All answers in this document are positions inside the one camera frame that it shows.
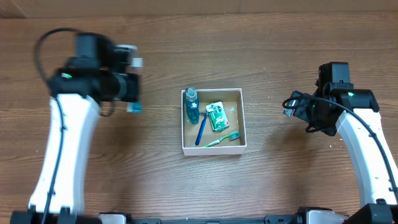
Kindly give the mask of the teal toothpaste tube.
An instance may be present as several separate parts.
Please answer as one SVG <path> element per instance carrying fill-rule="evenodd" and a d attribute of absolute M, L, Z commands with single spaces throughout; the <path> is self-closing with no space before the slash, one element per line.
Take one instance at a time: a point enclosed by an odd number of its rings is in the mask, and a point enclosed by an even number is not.
<path fill-rule="evenodd" d="M 142 112 L 141 102 L 128 103 L 126 111 L 129 113 L 141 113 Z"/>

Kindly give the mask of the blue mouthwash bottle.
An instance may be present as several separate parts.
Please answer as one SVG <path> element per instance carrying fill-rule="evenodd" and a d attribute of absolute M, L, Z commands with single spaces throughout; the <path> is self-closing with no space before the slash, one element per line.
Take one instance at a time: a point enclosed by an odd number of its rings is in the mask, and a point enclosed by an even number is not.
<path fill-rule="evenodd" d="M 185 104 L 188 118 L 192 124 L 197 124 L 200 112 L 198 93 L 195 88 L 187 88 L 185 90 Z"/>

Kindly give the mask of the green toothbrush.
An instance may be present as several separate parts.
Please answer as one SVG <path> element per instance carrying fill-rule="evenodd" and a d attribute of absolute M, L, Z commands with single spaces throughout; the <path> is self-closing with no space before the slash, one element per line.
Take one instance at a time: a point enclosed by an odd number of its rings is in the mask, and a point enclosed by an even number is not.
<path fill-rule="evenodd" d="M 226 136 L 223 136 L 222 138 L 219 138 L 219 139 L 217 139 L 217 140 L 205 145 L 204 147 L 215 146 L 215 145 L 221 143 L 225 139 L 229 139 L 230 141 L 234 141 L 234 140 L 237 140 L 239 138 L 240 138 L 240 134 L 238 132 L 233 132 L 233 133 L 230 133 L 230 134 L 228 134 Z"/>

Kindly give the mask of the blue disposable razor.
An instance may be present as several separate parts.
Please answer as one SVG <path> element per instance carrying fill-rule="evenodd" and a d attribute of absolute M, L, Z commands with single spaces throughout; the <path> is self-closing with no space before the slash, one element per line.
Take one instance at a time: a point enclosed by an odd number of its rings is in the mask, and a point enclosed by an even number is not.
<path fill-rule="evenodd" d="M 202 113 L 201 115 L 203 115 L 203 120 L 201 122 L 198 134 L 197 134 L 197 138 L 195 141 L 195 145 L 198 146 L 200 144 L 201 138 L 203 136 L 203 132 L 205 129 L 205 125 L 206 125 L 206 120 L 207 120 L 207 113 Z"/>

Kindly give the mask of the green soap package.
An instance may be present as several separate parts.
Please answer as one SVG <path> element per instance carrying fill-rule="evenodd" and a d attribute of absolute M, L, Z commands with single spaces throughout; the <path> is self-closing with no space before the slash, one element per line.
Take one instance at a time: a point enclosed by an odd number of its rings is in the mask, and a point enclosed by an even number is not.
<path fill-rule="evenodd" d="M 205 106 L 205 109 L 213 131 L 222 132 L 229 127 L 229 121 L 221 101 L 210 103 Z"/>

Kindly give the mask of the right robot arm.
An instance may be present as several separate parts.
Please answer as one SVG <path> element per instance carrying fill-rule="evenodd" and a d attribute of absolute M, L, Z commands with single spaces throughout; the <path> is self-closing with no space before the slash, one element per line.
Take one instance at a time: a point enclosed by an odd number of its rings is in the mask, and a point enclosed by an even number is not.
<path fill-rule="evenodd" d="M 313 94 L 294 91 L 285 113 L 308 123 L 306 132 L 339 134 L 357 178 L 360 209 L 346 217 L 325 208 L 304 208 L 297 223 L 397 223 L 397 166 L 381 124 L 371 90 L 356 89 L 346 62 L 318 69 Z"/>

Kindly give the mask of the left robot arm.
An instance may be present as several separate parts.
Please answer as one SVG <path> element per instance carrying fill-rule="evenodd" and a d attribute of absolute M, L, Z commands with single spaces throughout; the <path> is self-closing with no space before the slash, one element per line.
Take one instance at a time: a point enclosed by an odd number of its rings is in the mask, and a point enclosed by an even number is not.
<path fill-rule="evenodd" d="M 85 214 L 85 174 L 101 105 L 118 101 L 141 111 L 139 75 L 143 59 L 134 45 L 116 45 L 106 36 L 74 30 L 75 55 L 48 77 L 40 60 L 41 37 L 34 63 L 49 89 L 51 121 L 44 163 L 26 211 L 14 211 L 11 224 L 128 223 L 126 213 Z"/>

